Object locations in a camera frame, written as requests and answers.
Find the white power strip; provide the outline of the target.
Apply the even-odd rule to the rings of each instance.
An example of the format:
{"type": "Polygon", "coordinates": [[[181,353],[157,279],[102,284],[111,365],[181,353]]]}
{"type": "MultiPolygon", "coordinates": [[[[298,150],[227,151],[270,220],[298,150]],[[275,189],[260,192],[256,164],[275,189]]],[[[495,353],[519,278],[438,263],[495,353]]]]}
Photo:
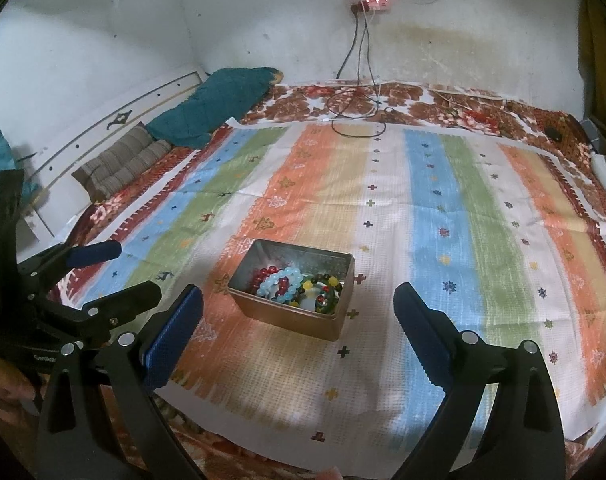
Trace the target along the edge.
{"type": "Polygon", "coordinates": [[[351,0],[350,8],[356,12],[388,12],[392,9],[393,0],[351,0]]]}

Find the white bed headboard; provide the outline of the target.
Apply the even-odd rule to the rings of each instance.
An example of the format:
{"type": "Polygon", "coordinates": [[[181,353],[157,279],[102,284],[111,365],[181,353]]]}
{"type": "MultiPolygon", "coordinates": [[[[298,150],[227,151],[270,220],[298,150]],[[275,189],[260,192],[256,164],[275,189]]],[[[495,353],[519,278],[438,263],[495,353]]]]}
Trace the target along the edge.
{"type": "Polygon", "coordinates": [[[26,206],[19,232],[30,244],[54,238],[90,204],[73,172],[140,122],[149,122],[187,98],[206,79],[198,65],[178,67],[94,108],[54,136],[29,160],[26,175],[38,184],[38,194],[26,206]]]}

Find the striped brown pillow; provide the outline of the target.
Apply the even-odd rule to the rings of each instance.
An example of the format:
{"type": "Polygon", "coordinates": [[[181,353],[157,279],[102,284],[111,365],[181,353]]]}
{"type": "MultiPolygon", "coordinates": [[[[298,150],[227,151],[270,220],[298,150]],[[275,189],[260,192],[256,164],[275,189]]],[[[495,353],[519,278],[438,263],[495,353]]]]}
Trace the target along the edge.
{"type": "Polygon", "coordinates": [[[157,140],[140,122],[110,148],[85,162],[72,177],[90,196],[102,202],[132,183],[172,150],[172,144],[157,140]]]}

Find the small black object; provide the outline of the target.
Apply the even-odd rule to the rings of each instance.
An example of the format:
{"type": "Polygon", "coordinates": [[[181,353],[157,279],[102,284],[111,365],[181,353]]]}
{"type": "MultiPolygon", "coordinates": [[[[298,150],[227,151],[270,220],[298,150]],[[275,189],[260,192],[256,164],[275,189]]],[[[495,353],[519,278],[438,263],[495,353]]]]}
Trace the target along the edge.
{"type": "Polygon", "coordinates": [[[550,140],[561,142],[563,139],[562,133],[553,127],[546,127],[544,133],[550,140]]]}

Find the metal tin box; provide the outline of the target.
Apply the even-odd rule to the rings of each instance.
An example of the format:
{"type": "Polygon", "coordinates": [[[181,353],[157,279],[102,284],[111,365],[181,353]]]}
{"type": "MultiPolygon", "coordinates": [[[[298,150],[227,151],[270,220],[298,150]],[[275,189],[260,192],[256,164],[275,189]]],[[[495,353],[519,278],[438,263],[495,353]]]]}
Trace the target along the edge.
{"type": "Polygon", "coordinates": [[[255,240],[227,283],[245,316],[291,332],[335,341],[340,337],[354,286],[355,259],[344,252],[255,240]],[[309,290],[340,283],[333,315],[314,312],[309,290]]]}

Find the teal quilted blanket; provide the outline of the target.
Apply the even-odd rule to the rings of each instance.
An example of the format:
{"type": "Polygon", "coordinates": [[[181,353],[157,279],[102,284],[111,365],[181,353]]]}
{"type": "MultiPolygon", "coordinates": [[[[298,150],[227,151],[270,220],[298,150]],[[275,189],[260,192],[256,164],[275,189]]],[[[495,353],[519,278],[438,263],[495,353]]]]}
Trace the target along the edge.
{"type": "Polygon", "coordinates": [[[240,122],[280,81],[282,72],[272,67],[222,68],[184,102],[148,122],[146,130],[177,148],[200,150],[217,128],[229,118],[240,122]]]}

